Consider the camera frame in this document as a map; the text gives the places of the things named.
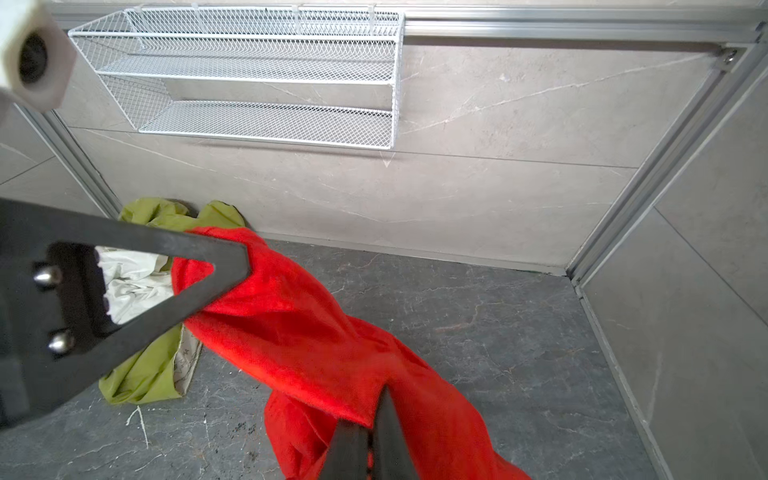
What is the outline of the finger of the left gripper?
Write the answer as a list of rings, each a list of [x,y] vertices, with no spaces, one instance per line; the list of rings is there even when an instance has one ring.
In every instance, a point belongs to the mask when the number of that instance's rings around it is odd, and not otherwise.
[[[184,321],[244,281],[239,243],[1,203],[1,425],[94,383],[116,403],[183,396],[201,343]]]

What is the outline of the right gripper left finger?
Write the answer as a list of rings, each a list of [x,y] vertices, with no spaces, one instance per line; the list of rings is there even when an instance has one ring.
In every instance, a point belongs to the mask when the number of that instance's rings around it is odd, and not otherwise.
[[[319,480],[365,480],[369,476],[369,431],[340,420],[326,452]]]

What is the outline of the red cloth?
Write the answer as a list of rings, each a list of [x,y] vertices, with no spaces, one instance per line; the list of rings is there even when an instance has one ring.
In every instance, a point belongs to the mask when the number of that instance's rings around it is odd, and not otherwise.
[[[206,347],[270,388],[265,430],[282,474],[316,478],[341,420],[372,428],[394,401],[423,479],[521,479],[479,412],[391,333],[347,315],[310,273],[255,232],[202,227],[246,247],[250,276],[186,320]]]

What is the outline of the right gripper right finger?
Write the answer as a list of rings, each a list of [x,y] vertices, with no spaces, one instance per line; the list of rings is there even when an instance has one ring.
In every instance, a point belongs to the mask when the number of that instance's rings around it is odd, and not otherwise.
[[[387,387],[381,392],[372,431],[372,478],[377,480],[419,480]]]

